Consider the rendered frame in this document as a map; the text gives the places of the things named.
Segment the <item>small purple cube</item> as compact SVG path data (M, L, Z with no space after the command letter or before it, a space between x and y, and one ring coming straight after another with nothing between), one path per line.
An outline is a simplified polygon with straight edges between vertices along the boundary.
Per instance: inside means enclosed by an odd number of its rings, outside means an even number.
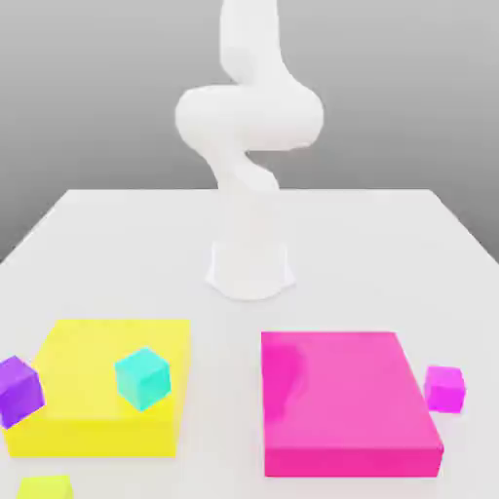
M38 372L17 356L0 362L0 425L8 430L45 405Z

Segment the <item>small magenta cube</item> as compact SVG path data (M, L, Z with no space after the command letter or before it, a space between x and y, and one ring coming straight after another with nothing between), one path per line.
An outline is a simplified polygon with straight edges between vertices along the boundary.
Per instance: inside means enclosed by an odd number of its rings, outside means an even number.
M466 396L459 367L430 365L426 370L424 397L431 411L458 414Z

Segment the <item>small cyan cube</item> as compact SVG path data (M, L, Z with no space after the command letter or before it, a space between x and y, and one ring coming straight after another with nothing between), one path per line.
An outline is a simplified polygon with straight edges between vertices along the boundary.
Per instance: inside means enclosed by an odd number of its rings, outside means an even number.
M172 390L170 364L148 347L114 365L118 394L136 410L144 411Z

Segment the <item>small yellow-green cube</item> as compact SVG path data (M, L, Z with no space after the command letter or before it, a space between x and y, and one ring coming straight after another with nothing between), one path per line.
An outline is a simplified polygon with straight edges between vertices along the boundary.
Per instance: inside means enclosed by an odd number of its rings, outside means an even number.
M74 499L69 476L23 478L16 499Z

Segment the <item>large yellow box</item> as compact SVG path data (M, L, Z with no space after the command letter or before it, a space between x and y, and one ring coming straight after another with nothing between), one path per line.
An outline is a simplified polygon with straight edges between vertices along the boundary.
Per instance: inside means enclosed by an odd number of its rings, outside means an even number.
M117 361L148 347L172 390L144 411L118 394ZM4 433L13 458L173 457L191 360L187 320L59 320L34 359L45 405Z

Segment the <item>large pink box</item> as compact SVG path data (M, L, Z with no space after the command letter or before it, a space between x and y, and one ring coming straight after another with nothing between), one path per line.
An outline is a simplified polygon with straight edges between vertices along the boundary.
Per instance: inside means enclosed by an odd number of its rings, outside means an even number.
M268 478L434 478L444 452L393 332L261 334Z

